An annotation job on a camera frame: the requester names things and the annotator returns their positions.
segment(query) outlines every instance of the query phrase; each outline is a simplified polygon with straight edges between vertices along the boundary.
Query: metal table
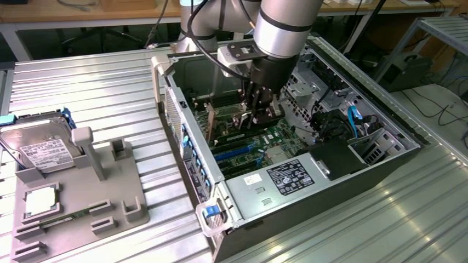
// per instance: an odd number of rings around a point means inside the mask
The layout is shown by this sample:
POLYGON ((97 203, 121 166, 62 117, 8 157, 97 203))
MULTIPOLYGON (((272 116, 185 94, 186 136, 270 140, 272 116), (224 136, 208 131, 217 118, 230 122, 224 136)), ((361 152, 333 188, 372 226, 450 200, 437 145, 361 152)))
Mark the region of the metal table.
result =
MULTIPOLYGON (((401 107, 321 39, 313 41, 432 143, 369 191, 226 262, 464 261, 468 258, 466 158, 401 107)), ((152 219, 53 261, 210 262, 157 118, 148 58, 122 52, 17 63, 9 109, 33 113, 66 105, 77 125, 96 132, 96 147, 112 138, 132 143, 152 219)), ((1 160, 0 262, 9 260, 12 159, 1 160)))
POLYGON ((424 30, 429 35, 434 36, 440 41, 468 56, 468 19, 460 16, 450 16, 445 18, 417 18, 406 30, 406 33, 397 43, 392 53, 385 59, 385 62, 378 66, 374 72, 373 79, 376 82, 380 81, 386 73, 394 57, 402 51, 417 29, 424 30))

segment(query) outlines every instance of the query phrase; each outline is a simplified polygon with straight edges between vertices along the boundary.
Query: power supply label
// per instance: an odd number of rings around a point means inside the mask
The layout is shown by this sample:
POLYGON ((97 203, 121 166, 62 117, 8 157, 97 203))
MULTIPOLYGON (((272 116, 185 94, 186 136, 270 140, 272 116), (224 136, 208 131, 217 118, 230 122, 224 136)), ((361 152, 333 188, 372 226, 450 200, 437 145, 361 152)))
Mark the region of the power supply label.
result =
POLYGON ((297 159, 268 169, 266 172, 284 196, 314 184, 297 159))
POLYGON ((46 169, 73 162, 72 155, 61 139, 20 147, 37 169, 46 169))

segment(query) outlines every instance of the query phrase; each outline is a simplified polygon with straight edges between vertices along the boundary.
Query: cpu tray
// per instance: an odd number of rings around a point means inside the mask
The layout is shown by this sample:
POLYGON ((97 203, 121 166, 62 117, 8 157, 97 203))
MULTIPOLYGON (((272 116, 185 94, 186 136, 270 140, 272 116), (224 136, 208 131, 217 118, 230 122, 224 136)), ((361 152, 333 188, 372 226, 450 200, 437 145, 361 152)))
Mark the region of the cpu tray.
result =
POLYGON ((36 168, 16 172, 10 251, 16 262, 40 262, 148 222, 129 143, 110 142, 94 153, 104 179, 97 177, 86 155, 73 159, 74 167, 48 174, 36 168), (26 194, 44 187, 54 189, 56 205, 26 217, 26 194))

